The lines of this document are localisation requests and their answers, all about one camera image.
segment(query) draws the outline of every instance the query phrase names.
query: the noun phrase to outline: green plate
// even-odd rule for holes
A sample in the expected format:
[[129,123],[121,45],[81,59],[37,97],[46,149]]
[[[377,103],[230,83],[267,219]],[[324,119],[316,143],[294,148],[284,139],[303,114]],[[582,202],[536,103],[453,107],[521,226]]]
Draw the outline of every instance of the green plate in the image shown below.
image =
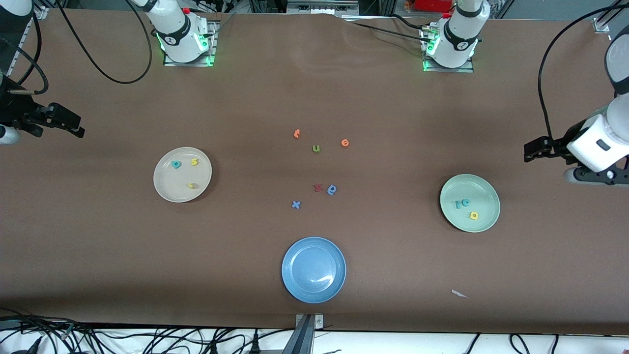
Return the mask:
[[[469,201],[463,206],[462,200]],[[492,227],[500,215],[500,199],[494,187],[473,174],[450,178],[441,189],[441,210],[456,228],[467,232],[482,232]],[[478,219],[470,218],[477,213]]]

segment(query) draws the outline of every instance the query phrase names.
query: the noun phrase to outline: white paper scrap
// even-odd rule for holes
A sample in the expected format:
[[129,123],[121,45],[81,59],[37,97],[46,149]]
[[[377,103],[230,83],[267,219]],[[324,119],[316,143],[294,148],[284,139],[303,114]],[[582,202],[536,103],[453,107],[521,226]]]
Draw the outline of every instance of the white paper scrap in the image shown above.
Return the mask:
[[469,299],[469,297],[467,297],[467,296],[465,296],[465,295],[461,294],[460,292],[458,292],[458,291],[456,291],[456,290],[454,290],[454,289],[452,289],[452,293],[453,293],[454,295],[458,296],[458,297],[465,297],[466,299]]

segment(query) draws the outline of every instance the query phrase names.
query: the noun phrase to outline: red object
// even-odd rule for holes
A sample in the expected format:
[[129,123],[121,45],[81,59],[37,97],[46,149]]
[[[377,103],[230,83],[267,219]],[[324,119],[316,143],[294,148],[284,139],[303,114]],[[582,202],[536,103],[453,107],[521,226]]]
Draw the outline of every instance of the red object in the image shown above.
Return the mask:
[[415,0],[415,10],[432,13],[446,13],[452,7],[452,0]]

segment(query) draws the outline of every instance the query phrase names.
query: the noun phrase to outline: table surface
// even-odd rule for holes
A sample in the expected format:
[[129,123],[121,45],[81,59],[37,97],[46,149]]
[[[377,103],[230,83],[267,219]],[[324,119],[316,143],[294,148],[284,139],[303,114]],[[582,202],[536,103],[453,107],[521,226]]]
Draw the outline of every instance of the table surface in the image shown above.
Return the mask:
[[[68,12],[107,73],[142,71],[132,13]],[[450,74],[423,72],[412,40],[333,16],[239,14],[214,67],[163,67],[155,45],[148,75],[119,85],[51,11],[40,58],[50,91],[36,100],[70,108],[87,132],[2,148],[0,300],[97,322],[281,328],[322,312],[335,329],[626,333],[627,192],[571,185],[562,161],[522,158],[544,134],[537,71],[564,25],[488,21],[475,73]],[[556,135],[613,97],[608,45],[584,22],[551,53]],[[169,203],[152,175],[180,146],[203,150],[214,175],[197,200]],[[440,189],[460,173],[498,192],[492,229],[464,233],[442,215]],[[281,279],[284,253],[308,236],[347,260],[345,286],[320,305]]]

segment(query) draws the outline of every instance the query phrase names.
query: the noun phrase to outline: plate rim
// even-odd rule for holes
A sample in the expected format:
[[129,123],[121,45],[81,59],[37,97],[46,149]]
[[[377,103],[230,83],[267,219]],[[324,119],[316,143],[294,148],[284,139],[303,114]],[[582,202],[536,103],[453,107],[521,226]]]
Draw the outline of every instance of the plate rim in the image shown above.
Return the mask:
[[[169,200],[168,198],[166,198],[163,194],[160,193],[160,190],[157,188],[157,173],[160,169],[160,166],[162,165],[162,160],[169,154],[176,152],[177,150],[184,150],[184,149],[192,149],[195,152],[197,152],[199,155],[201,155],[202,157],[205,158],[205,160],[208,161],[209,163],[209,179],[207,184],[201,189],[201,191],[199,192],[199,195],[197,195],[196,197],[192,198],[192,199],[188,199],[188,200]],[[153,187],[155,188],[155,191],[157,192],[157,194],[159,194],[160,197],[162,197],[162,199],[166,200],[167,202],[171,202],[171,203],[186,203],[186,202],[190,202],[191,200],[195,200],[197,198],[199,198],[206,189],[208,189],[209,187],[209,183],[212,181],[212,175],[214,174],[214,168],[212,167],[212,161],[210,161],[208,155],[203,152],[200,149],[197,149],[196,147],[192,147],[192,146],[181,146],[181,147],[177,147],[175,149],[170,150],[169,152],[166,152],[160,159],[159,161],[157,161],[157,164],[155,165],[155,169],[153,170]]]
[[[308,242],[309,240],[312,241],[318,241],[318,242],[322,242],[323,243],[327,243],[329,245],[332,245],[337,251],[338,254],[340,254],[340,260],[341,260],[341,264],[342,264],[342,268],[343,268],[343,273],[342,273],[342,281],[339,281],[340,285],[338,286],[338,289],[336,289],[334,291],[334,293],[332,293],[330,296],[327,297],[327,299],[325,300],[321,300],[321,301],[313,301],[313,300],[305,300],[302,299],[300,297],[298,297],[295,293],[293,293],[293,291],[291,291],[291,289],[289,289],[289,287],[286,285],[286,281],[287,281],[287,277],[289,279],[292,278],[292,267],[288,267],[287,266],[287,257],[289,255],[289,253],[296,247],[298,246],[299,243],[302,242]],[[304,237],[302,239],[298,239],[297,241],[295,241],[291,247],[288,248],[288,250],[286,251],[286,253],[284,254],[284,257],[282,259],[282,282],[284,283],[284,287],[286,288],[286,290],[297,300],[301,301],[301,302],[305,302],[307,304],[321,304],[323,302],[332,300],[332,298],[334,298],[335,296],[338,295],[338,293],[341,291],[341,289],[343,288],[343,286],[345,285],[345,279],[347,278],[347,262],[345,261],[345,255],[343,254],[343,252],[341,251],[341,249],[332,241],[330,241],[327,238],[321,237],[321,236],[308,236],[308,237]]]
[[[454,222],[452,222],[452,220],[448,217],[448,214],[447,214],[447,213],[445,212],[445,210],[444,210],[444,206],[443,206],[443,194],[445,193],[445,192],[444,192],[444,191],[445,191],[445,188],[446,188],[446,186],[448,186],[448,184],[450,183],[450,181],[452,181],[454,178],[461,177],[461,176],[472,176],[472,177],[474,177],[474,178],[478,178],[478,179],[480,179],[480,180],[484,181],[485,183],[487,183],[487,185],[489,185],[489,186],[491,187],[492,191],[493,191],[493,192],[494,192],[494,194],[496,195],[496,201],[497,201],[497,203],[498,203],[498,212],[497,212],[496,217],[494,218],[494,220],[493,220],[493,221],[491,222],[491,224],[489,224],[486,228],[483,228],[483,229],[480,229],[480,230],[477,230],[477,231],[465,230],[465,229],[463,229],[463,228],[459,227],[459,226],[458,226],[457,224],[455,224]],[[475,174],[471,174],[471,173],[460,173],[460,174],[456,174],[456,175],[454,175],[454,176],[450,177],[450,178],[449,178],[449,179],[448,179],[448,180],[447,180],[447,181],[443,184],[443,186],[441,187],[441,192],[440,192],[440,194],[439,194],[439,206],[441,207],[441,212],[442,212],[443,216],[445,216],[445,218],[448,220],[448,222],[450,223],[450,225],[452,225],[452,226],[456,227],[457,229],[459,229],[459,230],[461,230],[461,231],[464,231],[464,232],[470,232],[470,233],[474,233],[474,234],[475,234],[475,233],[478,233],[478,232],[484,232],[484,231],[487,231],[487,230],[491,229],[491,228],[492,228],[492,227],[493,227],[493,226],[494,226],[494,225],[498,222],[498,219],[500,218],[500,211],[501,211],[501,209],[502,209],[502,207],[501,207],[501,205],[500,205],[500,196],[498,195],[498,192],[496,191],[496,189],[494,188],[494,186],[493,186],[490,182],[488,182],[488,180],[485,180],[483,177],[480,177],[480,176],[477,176],[477,175],[475,175]]]

